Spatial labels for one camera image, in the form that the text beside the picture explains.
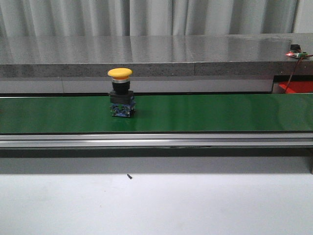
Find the yellow mushroom push button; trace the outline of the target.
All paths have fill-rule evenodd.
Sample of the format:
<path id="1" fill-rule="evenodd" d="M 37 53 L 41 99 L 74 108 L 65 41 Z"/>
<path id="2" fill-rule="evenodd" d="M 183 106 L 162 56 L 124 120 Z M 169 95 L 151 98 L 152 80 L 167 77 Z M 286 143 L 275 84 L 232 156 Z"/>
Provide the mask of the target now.
<path id="1" fill-rule="evenodd" d="M 130 118 L 135 111 L 134 92 L 130 90 L 130 75 L 133 71 L 129 68 L 115 68 L 108 71 L 112 78 L 113 90 L 110 96 L 110 111 L 113 117 Z"/>

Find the green conveyor belt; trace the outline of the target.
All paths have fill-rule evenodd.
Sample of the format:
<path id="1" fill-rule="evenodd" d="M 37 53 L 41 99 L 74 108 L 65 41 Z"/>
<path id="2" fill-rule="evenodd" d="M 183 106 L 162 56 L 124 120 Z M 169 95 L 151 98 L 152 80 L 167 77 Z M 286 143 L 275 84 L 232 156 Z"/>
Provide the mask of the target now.
<path id="1" fill-rule="evenodd" d="M 312 94 L 140 95 L 131 118 L 112 117 L 108 96 L 0 101 L 3 134 L 283 132 L 313 129 Z"/>

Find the grey stone counter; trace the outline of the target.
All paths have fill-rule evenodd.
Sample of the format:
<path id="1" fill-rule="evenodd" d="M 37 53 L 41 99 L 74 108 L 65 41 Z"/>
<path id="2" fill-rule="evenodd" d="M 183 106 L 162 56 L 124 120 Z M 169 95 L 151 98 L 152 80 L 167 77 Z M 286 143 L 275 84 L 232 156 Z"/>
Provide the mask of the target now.
<path id="1" fill-rule="evenodd" d="M 292 44 L 312 53 L 313 35 L 2 37 L 1 77 L 101 77 L 125 67 L 135 77 L 311 75 L 312 59 L 287 56 Z"/>

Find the red plastic tray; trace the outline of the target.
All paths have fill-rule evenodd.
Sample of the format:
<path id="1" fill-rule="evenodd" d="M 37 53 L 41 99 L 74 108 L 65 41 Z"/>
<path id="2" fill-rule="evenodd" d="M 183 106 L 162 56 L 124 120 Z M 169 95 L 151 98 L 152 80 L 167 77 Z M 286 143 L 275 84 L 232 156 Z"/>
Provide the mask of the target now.
<path id="1" fill-rule="evenodd" d="M 287 82 L 278 83 L 277 94 L 306 94 L 313 92 L 312 81 L 295 81 L 290 82 L 287 87 Z"/>

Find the small black sensor cube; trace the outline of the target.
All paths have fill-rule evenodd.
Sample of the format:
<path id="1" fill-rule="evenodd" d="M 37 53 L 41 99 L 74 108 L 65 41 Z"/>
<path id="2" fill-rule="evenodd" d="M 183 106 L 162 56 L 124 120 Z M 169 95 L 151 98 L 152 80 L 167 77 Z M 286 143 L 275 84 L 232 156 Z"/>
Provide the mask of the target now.
<path id="1" fill-rule="evenodd" d="M 300 47 L 299 44 L 291 44 L 290 51 L 292 53 L 300 53 L 301 52 L 301 47 Z"/>

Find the small green circuit board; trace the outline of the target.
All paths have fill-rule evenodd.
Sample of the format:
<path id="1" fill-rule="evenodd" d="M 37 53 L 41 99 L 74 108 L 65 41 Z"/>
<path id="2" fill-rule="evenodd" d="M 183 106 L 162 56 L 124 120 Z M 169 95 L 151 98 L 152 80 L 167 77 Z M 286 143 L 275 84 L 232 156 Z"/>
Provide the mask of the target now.
<path id="1" fill-rule="evenodd" d="M 297 51 L 289 51 L 288 53 L 286 53 L 286 56 L 296 59 L 309 57 L 309 55 L 306 52 L 297 52 Z"/>

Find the grey curtain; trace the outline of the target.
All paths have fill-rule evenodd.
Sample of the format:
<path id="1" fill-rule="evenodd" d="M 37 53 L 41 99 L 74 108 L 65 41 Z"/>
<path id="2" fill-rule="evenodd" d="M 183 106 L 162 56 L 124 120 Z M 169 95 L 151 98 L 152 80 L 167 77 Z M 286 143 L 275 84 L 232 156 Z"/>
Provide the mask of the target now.
<path id="1" fill-rule="evenodd" d="M 163 36 L 291 33 L 296 0 L 3 0 L 0 34 Z"/>

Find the aluminium conveyor frame rail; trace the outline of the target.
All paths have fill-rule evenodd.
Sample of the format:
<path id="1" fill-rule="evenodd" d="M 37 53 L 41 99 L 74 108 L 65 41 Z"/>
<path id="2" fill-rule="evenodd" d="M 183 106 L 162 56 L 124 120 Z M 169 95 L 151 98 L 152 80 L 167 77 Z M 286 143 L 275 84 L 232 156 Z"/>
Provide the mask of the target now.
<path id="1" fill-rule="evenodd" d="M 1 174 L 312 173 L 312 133 L 2 135 Z"/>

